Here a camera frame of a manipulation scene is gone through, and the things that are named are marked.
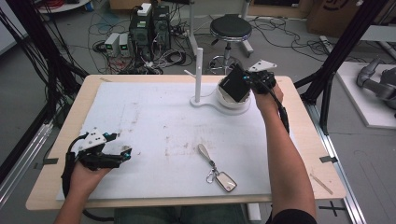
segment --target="stool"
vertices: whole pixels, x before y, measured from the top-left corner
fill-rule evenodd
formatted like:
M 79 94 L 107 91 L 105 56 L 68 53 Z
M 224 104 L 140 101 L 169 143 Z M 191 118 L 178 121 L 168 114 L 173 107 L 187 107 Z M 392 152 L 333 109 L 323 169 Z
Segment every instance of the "stool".
M 231 71 L 236 63 L 241 63 L 235 57 L 230 56 L 231 43 L 247 40 L 251 31 L 250 24 L 235 15 L 225 15 L 213 20 L 210 23 L 210 33 L 216 40 L 212 45 L 219 40 L 224 40 L 227 42 L 227 46 L 223 56 L 216 56 L 209 62 L 207 70 L 210 70 L 213 74 L 216 74 L 216 70 L 223 70 L 224 75 L 227 75 L 227 72 Z

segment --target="table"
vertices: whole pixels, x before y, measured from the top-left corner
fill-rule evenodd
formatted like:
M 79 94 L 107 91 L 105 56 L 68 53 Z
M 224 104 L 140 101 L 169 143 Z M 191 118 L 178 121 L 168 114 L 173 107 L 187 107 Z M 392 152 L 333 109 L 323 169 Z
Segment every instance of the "table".
M 204 83 L 218 83 L 223 76 L 203 76 Z M 288 109 L 290 127 L 310 175 L 315 198 L 341 199 L 346 195 L 341 180 L 331 162 L 322 162 L 319 158 L 328 156 L 318 137 L 317 131 L 309 118 L 300 96 L 289 77 L 276 77 L 284 92 L 284 106 Z M 64 154 L 69 144 L 79 135 L 92 102 L 102 82 L 172 82 L 192 83 L 194 78 L 184 75 L 175 76 L 88 76 L 78 93 L 69 115 L 64 122 L 49 158 L 59 158 L 57 164 L 43 167 L 35 186 L 26 202 L 29 210 L 50 210 L 61 208 L 63 202 L 56 201 L 56 195 L 61 186 L 61 175 L 64 168 Z M 271 195 L 231 196 L 231 197 L 194 197 L 168 199 L 131 199 L 131 200 L 92 200 L 87 207 L 128 207 L 155 205 L 182 205 L 208 203 L 259 203 L 271 202 Z

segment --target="black metal pole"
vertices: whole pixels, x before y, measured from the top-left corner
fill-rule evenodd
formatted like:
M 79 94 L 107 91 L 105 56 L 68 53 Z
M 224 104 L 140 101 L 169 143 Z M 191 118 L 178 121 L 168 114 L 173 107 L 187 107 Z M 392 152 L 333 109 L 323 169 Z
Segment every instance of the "black metal pole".
M 322 98 L 319 121 L 320 128 L 325 134 L 328 134 L 327 118 L 329 114 L 332 79 L 350 51 L 361 40 L 361 37 L 387 2 L 388 0 L 364 1 L 322 67 L 313 75 L 294 83 L 296 88 L 300 88 L 311 82 L 307 91 L 302 94 L 302 99 L 309 104 L 314 105 L 320 94 L 325 91 Z

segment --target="white vertical post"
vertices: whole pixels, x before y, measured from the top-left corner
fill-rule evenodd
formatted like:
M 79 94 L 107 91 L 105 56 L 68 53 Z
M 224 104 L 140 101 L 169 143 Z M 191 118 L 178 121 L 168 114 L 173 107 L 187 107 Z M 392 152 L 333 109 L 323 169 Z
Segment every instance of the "white vertical post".
M 199 103 L 201 97 L 201 77 L 202 77 L 202 60 L 204 50 L 197 48 L 197 60 L 195 66 L 195 103 Z

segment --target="white platform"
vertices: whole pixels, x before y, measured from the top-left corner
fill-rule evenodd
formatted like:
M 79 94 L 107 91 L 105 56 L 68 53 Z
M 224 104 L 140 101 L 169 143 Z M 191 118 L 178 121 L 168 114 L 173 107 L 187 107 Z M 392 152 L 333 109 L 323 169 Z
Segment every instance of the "white platform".
M 337 76 L 367 127 L 396 129 L 396 110 L 387 107 L 372 91 L 356 84 L 359 71 L 366 65 L 367 63 L 343 63 Z M 395 65 L 380 64 L 371 79 L 379 82 L 382 72 L 393 67 Z
M 215 87 L 203 83 L 202 95 Z M 270 194 L 265 127 L 254 99 L 246 113 L 227 116 L 211 106 L 191 106 L 193 95 L 193 83 L 100 86 L 81 133 L 93 127 L 119 133 L 104 152 L 120 154 L 122 146 L 133 150 L 132 158 L 105 177 L 92 199 Z M 211 167 L 198 144 L 237 183 L 231 193 L 206 183 Z

